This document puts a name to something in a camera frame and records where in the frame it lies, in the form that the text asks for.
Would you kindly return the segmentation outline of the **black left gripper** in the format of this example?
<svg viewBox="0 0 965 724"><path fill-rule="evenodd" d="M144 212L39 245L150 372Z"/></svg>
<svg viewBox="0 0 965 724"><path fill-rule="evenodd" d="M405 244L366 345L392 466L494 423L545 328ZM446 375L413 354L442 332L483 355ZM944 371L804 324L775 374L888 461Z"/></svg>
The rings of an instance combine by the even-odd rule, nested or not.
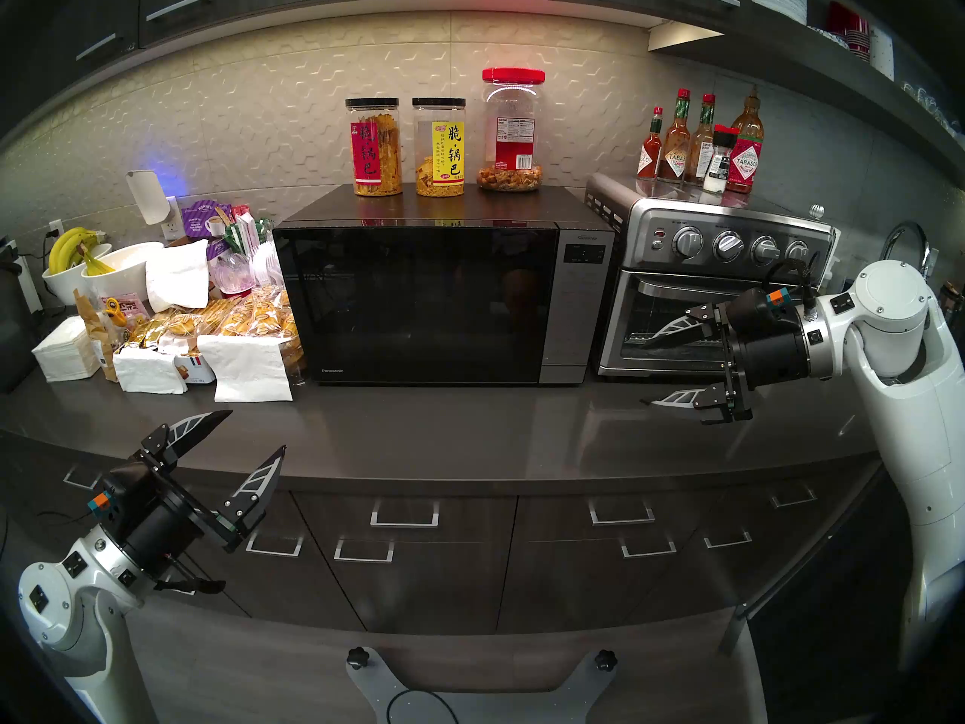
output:
<svg viewBox="0 0 965 724"><path fill-rule="evenodd" d="M286 446L256 468L217 511L207 508L174 477L181 456L204 441L233 412L217 410L162 424L142 439L130 466L130 558L160 577L193 541L211 536L232 551L253 536L281 479Z"/></svg>

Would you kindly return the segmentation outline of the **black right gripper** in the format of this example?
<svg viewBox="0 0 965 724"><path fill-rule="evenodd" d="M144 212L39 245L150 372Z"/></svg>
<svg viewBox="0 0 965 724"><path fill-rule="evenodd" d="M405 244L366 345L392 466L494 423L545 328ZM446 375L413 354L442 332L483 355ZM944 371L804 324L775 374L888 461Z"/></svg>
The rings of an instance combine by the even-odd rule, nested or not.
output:
<svg viewBox="0 0 965 724"><path fill-rule="evenodd" d="M646 407L702 425L750 420L752 391L810 373L797 309L792 302L729 300L686 310L647 339L646 347L718 345L724 352L724 379L710 386L670 391L646 402Z"/></svg>

